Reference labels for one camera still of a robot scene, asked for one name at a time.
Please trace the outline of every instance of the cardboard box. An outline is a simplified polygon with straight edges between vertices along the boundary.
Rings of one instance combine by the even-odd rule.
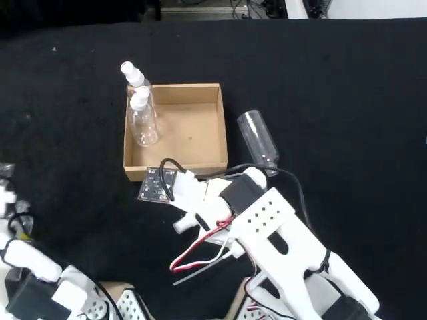
[[[219,84],[154,85],[153,96],[159,133],[156,144],[139,146],[126,117],[123,166],[130,181],[142,181],[147,167],[159,167],[166,157],[176,159],[196,174],[227,167]]]

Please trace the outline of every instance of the gray floor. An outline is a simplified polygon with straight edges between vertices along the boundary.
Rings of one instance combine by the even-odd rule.
[[[194,3],[200,0],[184,0]],[[257,4],[262,0],[252,1],[249,14],[252,19],[268,19],[265,10]],[[242,19],[248,16],[246,0],[205,0],[199,5],[187,5],[182,0],[161,0],[163,20],[165,21],[192,21],[192,20],[230,20]],[[145,14],[144,19],[153,19],[153,8]]]

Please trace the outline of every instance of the red wire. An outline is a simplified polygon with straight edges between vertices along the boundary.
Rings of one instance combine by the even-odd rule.
[[[204,242],[207,238],[211,237],[213,234],[217,233],[218,231],[224,229],[225,227],[227,227],[232,221],[233,221],[234,217],[231,216],[230,218],[228,218],[227,220],[225,220],[221,225],[219,225],[218,227],[216,227],[214,230],[211,230],[209,232],[207,232],[202,238],[198,239],[195,243],[193,243],[191,246],[191,250],[189,250],[187,252],[186,255],[183,255],[181,257],[181,259],[178,259],[175,264],[172,266],[171,270],[172,272],[180,272],[180,271],[184,271],[184,270],[189,270],[192,269],[194,267],[197,267],[198,264],[196,265],[191,265],[191,266],[187,266],[187,267],[176,267],[176,265],[178,263],[180,263],[185,257],[187,257],[187,255],[192,252],[200,243]]]

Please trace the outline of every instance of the black wire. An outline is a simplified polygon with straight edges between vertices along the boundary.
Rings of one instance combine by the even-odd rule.
[[[298,196],[300,198],[300,207],[301,207],[302,215],[304,216],[304,222],[305,222],[307,228],[314,234],[313,226],[312,226],[312,223],[311,223],[310,218],[308,216],[307,207],[306,207],[306,200],[304,198],[304,192],[302,191],[302,186],[301,186],[300,180],[298,180],[296,175],[294,175],[292,172],[290,172],[288,170],[268,167],[267,165],[258,165],[255,163],[244,163],[244,164],[236,165],[234,167],[224,169],[224,170],[221,170],[218,172],[210,173],[208,175],[196,175],[195,177],[197,179],[208,179],[210,177],[215,177],[217,175],[223,175],[223,174],[230,173],[233,171],[246,169],[248,167],[254,167],[257,169],[271,170],[271,171],[277,171],[280,173],[284,173],[285,175],[287,175],[288,177],[290,177],[294,181],[294,183],[296,184],[297,190],[298,190]]]
[[[187,2],[185,0],[181,0],[181,1],[184,5],[201,5],[203,2],[206,2],[207,0],[199,0],[196,2]]]
[[[14,233],[15,230],[12,227],[12,223],[14,220],[18,220],[19,224],[21,225],[21,228],[23,230],[24,233],[26,233],[27,235],[30,234],[30,232],[28,232],[28,230],[25,230],[25,226],[24,223],[22,221],[22,217],[32,217],[33,219],[38,218],[38,216],[36,216],[34,213],[31,212],[16,212],[15,208],[13,208],[13,213],[12,215],[8,218],[9,221],[7,222],[7,229],[9,230],[9,232]]]
[[[237,3],[236,3],[236,5],[234,5],[233,6],[233,0],[230,0],[230,5],[231,5],[231,7],[232,7],[232,17],[233,17],[233,19],[239,19],[239,16],[238,16],[238,14],[236,13],[236,9],[237,9],[237,7],[239,6],[239,4],[242,2],[242,0],[239,0]]]
[[[258,11],[256,11],[255,10],[255,8],[252,6],[252,2],[250,1],[249,2],[249,6],[248,6],[248,10],[249,10],[249,7],[251,7],[252,8],[252,10],[254,10],[254,12],[256,13],[256,15],[260,18],[260,19],[262,19],[262,16],[258,13]]]
[[[251,18],[251,6],[250,6],[251,0],[246,0],[246,7],[248,8],[248,19],[252,19]]]
[[[237,241],[237,243],[239,243],[239,245],[245,250],[245,247],[238,241],[238,240],[236,240]],[[251,295],[250,295],[250,293],[249,293],[249,291],[248,291],[248,285],[249,285],[249,282],[256,276],[256,273],[257,273],[257,267],[256,267],[256,264],[255,264],[255,262],[254,262],[254,260],[252,260],[252,258],[251,258],[251,256],[248,254],[248,253],[246,253],[247,254],[247,256],[249,257],[249,260],[251,261],[251,264],[252,264],[252,267],[254,268],[254,273],[252,274],[252,276],[246,281],[246,283],[245,283],[245,285],[244,285],[244,290],[245,290],[245,294],[250,298],[250,299],[252,299],[252,301],[254,301],[257,305],[259,305],[260,307],[263,307],[264,309],[267,309],[267,310],[270,310],[271,312],[273,312],[273,313],[275,313],[276,315],[278,315],[279,317],[282,317],[282,318],[286,318],[286,319],[291,319],[291,320],[296,320],[296,318],[294,318],[294,317],[292,317],[292,316],[290,316],[290,315],[284,315],[284,314],[281,314],[280,312],[277,312],[276,310],[274,310],[274,309],[272,309],[272,308],[270,308],[270,307],[267,307],[266,305],[263,305],[262,303],[260,303],[258,300],[256,300],[254,297],[252,297]]]
[[[15,183],[12,181],[12,178],[10,178],[10,177],[6,177],[6,176],[4,176],[4,175],[0,175],[0,179],[2,179],[2,180],[6,180],[7,181],[7,186],[11,186],[11,190],[15,193],[15,194],[17,194],[17,192],[16,192],[16,186],[15,186]],[[14,228],[12,228],[12,222],[13,222],[13,220],[18,220],[18,223],[19,223],[19,225],[21,226],[21,228],[22,228],[22,231],[24,232],[24,233],[26,233],[27,235],[29,235],[30,234],[30,232],[28,232],[28,230],[25,230],[25,226],[24,226],[24,222],[22,221],[22,219],[21,219],[21,217],[24,217],[24,216],[26,216],[26,215],[19,215],[17,212],[16,212],[16,208],[15,208],[15,204],[13,203],[12,205],[11,205],[11,208],[12,208],[12,216],[9,218],[9,222],[7,223],[7,229],[9,230],[9,232],[10,233],[15,233],[16,232],[16,230],[14,230]]]
[[[86,317],[86,320],[88,320],[89,319],[89,317],[87,316],[87,314],[86,313],[80,313],[79,315],[76,315],[76,317],[81,317],[82,315],[84,315],[85,317]]]
[[[166,181],[165,181],[165,164],[168,162],[173,163],[181,172],[185,173],[187,169],[184,168],[182,165],[180,165],[178,161],[172,158],[165,158],[160,163],[159,174],[160,174],[161,187],[166,192],[166,195],[169,197],[169,199],[171,199],[171,201],[175,201],[175,196],[173,195],[173,191],[166,185]]]

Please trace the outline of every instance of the white spray pump cap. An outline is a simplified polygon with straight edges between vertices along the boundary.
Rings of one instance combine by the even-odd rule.
[[[149,89],[147,87],[135,88],[135,93],[131,98],[131,108],[136,111],[144,110],[148,104]]]
[[[135,68],[131,61],[125,61],[120,66],[121,72],[126,76],[127,82],[133,87],[140,87],[144,84],[144,74],[138,68]]]

